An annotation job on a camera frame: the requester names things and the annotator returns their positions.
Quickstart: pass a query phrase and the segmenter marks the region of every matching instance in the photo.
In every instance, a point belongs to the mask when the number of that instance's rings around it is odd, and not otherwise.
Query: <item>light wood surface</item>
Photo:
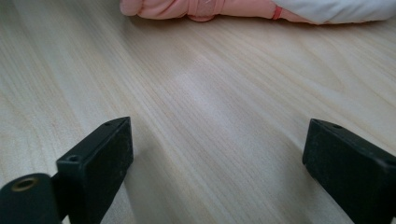
[[[309,120],[396,155],[396,19],[149,21],[118,1],[0,3],[0,185],[130,116],[103,223],[351,223],[302,165]]]

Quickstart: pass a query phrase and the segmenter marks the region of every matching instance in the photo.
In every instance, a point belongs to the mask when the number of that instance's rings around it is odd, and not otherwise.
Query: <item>wooden table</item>
[[[0,185],[56,173],[130,116],[135,161],[103,223],[351,223],[309,175],[309,120],[396,155],[396,18],[315,26],[3,0]]]

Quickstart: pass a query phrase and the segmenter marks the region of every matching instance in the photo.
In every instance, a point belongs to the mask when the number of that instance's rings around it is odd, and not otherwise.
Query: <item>black plastic piece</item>
[[[50,176],[25,175],[0,191],[0,223],[60,223]]]
[[[311,119],[303,164],[355,223],[390,223],[396,158],[347,129]]]
[[[57,160],[54,177],[33,174],[5,185],[0,223],[60,223],[67,215],[73,224],[100,223],[133,160],[130,119],[106,122]]]

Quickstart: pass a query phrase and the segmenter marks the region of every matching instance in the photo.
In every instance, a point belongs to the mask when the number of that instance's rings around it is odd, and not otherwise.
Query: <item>white fabric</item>
[[[396,14],[396,0],[273,0],[316,23],[382,21]]]

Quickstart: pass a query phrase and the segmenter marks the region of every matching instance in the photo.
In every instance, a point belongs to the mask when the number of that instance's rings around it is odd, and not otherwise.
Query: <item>pink fabric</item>
[[[216,15],[240,17],[285,18],[307,21],[271,0],[121,0],[124,15],[138,15],[147,19],[171,19],[188,15],[195,21],[209,21]]]

